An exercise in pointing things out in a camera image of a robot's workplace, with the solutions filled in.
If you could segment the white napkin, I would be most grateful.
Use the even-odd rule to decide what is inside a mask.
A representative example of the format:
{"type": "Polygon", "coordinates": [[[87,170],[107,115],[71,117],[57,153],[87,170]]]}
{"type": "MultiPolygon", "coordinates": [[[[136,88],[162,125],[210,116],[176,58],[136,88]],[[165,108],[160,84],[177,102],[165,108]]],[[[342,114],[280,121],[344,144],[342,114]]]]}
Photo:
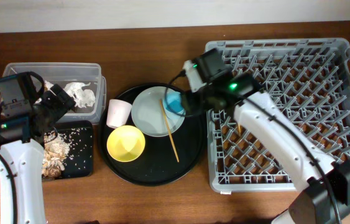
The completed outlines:
{"type": "Polygon", "coordinates": [[[87,89],[91,83],[70,82],[63,90],[74,99],[76,108],[92,107],[96,103],[96,97],[91,89],[87,89]]]}

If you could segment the wooden chopstick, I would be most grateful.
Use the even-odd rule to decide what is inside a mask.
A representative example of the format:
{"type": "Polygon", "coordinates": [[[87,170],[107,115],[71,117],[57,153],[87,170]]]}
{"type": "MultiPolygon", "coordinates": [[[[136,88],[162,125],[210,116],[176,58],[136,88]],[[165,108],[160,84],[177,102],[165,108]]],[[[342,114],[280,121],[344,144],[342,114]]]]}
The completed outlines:
{"type": "Polygon", "coordinates": [[[238,134],[241,136],[242,135],[242,128],[241,128],[241,125],[237,125],[237,131],[238,131],[238,134]]]}
{"type": "Polygon", "coordinates": [[[162,101],[162,99],[160,99],[159,102],[160,102],[160,109],[161,109],[161,112],[162,112],[163,120],[164,120],[166,129],[167,129],[167,132],[168,132],[168,136],[169,136],[169,138],[170,138],[170,142],[171,142],[171,145],[172,145],[172,149],[173,149],[175,158],[176,158],[177,162],[179,163],[180,160],[179,160],[178,153],[177,153],[177,149],[176,149],[176,147],[175,147],[175,143],[174,143],[174,140],[173,140],[173,137],[172,137],[172,132],[171,132],[170,127],[169,127],[169,123],[168,123],[168,120],[167,120],[167,115],[166,115],[165,109],[164,109],[164,107],[163,107],[163,101],[162,101]]]}

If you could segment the blue plastic cup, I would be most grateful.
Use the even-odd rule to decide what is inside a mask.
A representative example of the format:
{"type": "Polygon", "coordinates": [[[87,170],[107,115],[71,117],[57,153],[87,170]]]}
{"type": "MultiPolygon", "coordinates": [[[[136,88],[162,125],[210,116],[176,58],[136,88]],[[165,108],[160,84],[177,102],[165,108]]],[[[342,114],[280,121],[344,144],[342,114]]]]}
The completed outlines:
{"type": "Polygon", "coordinates": [[[183,114],[185,112],[182,106],[182,99],[180,92],[168,90],[163,97],[163,107],[171,114],[183,114]]]}

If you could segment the pink plastic cup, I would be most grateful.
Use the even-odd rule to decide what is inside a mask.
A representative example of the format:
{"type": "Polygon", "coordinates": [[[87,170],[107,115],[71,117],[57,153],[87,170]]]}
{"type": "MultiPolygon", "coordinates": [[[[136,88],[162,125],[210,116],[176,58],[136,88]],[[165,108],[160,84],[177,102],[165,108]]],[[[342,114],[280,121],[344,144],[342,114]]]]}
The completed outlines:
{"type": "Polygon", "coordinates": [[[116,129],[124,126],[131,113],[132,105],[126,101],[112,99],[109,101],[106,125],[116,129]]]}

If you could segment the yellow bowl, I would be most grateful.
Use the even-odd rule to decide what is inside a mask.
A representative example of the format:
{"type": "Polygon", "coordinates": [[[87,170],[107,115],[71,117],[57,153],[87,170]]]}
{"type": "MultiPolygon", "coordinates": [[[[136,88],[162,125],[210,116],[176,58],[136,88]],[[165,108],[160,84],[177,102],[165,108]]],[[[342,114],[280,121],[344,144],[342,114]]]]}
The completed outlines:
{"type": "Polygon", "coordinates": [[[121,126],[108,136],[106,147],[108,154],[115,161],[131,162],[142,155],[145,137],[135,126],[121,126]]]}

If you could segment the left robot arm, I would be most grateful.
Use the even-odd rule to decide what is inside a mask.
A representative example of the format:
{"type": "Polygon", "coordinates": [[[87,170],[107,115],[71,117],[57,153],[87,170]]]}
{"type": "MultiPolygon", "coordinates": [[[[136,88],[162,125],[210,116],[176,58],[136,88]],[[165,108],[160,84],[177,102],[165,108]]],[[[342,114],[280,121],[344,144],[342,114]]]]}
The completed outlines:
{"type": "Polygon", "coordinates": [[[44,134],[75,106],[66,91],[54,84],[34,103],[2,118],[0,105],[0,222],[45,223],[42,190],[44,134]]]}

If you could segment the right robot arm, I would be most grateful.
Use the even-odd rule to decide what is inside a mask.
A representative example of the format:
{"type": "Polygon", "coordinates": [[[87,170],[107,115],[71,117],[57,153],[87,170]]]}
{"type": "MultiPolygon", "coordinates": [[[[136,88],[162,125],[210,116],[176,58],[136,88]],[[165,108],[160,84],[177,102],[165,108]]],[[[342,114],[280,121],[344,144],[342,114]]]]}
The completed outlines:
{"type": "Polygon", "coordinates": [[[182,71],[190,90],[183,93],[187,112],[226,110],[280,163],[298,197],[272,223],[341,223],[350,214],[350,161],[337,163],[318,149],[276,107],[250,75],[221,72],[213,78],[182,71]]]}

